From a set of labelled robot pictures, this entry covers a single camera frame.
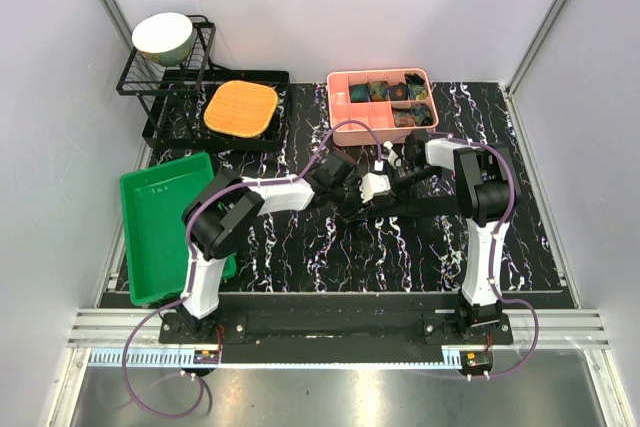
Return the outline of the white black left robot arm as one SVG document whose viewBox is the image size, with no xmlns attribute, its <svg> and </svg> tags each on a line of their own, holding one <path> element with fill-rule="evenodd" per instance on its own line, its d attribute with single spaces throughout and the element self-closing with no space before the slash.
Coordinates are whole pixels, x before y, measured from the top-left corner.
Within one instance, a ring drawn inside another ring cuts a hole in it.
<svg viewBox="0 0 640 427">
<path fill-rule="evenodd" d="M 329 203 L 346 210 L 361 205 L 357 164 L 341 151 L 286 177 L 250 178 L 232 169 L 220 171 L 182 214 L 188 264 L 176 306 L 181 331 L 196 343 L 214 335 L 224 267 L 256 219 Z"/>
</svg>

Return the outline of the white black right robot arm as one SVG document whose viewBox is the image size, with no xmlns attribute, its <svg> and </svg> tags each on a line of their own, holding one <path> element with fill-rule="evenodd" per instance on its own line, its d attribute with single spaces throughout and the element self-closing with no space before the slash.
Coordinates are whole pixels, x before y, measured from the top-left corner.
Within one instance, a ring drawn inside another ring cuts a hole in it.
<svg viewBox="0 0 640 427">
<path fill-rule="evenodd" d="M 482 144 L 425 130 L 412 131 L 404 144 L 412 168 L 431 167 L 454 176 L 457 209 L 468 229 L 454 331 L 463 342 L 476 343 L 501 323 L 502 250 L 520 195 L 509 149 L 503 143 Z"/>
</svg>

